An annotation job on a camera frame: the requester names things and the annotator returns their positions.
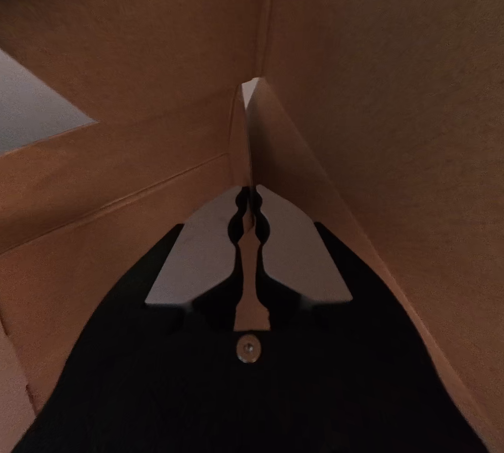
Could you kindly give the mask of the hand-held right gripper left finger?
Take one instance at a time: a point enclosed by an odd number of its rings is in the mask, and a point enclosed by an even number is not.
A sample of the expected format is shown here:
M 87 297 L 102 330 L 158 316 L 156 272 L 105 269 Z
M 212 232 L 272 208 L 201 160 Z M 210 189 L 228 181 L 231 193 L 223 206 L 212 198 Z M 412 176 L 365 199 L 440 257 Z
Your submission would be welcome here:
M 249 188 L 235 186 L 186 220 L 146 297 L 146 305 L 187 306 L 232 276 L 248 201 Z

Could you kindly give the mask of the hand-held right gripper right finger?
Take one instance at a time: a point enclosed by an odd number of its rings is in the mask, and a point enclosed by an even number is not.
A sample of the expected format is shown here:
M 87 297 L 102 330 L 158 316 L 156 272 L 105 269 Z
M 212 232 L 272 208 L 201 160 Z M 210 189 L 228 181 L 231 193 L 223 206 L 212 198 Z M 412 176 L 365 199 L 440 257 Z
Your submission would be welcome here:
M 313 220 L 299 207 L 263 185 L 256 187 L 268 235 L 262 244 L 266 275 L 298 293 L 308 304 L 352 301 Z

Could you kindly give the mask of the white and brown cardboard box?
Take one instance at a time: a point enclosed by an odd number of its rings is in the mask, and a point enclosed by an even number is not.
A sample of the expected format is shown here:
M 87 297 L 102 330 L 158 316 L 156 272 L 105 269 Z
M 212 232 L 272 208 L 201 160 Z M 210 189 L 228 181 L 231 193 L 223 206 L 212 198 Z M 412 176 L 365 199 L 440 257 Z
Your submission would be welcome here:
M 1 0 L 13 452 L 503 452 L 503 0 Z M 269 278 L 256 187 L 352 294 Z M 149 306 L 249 188 L 232 276 Z

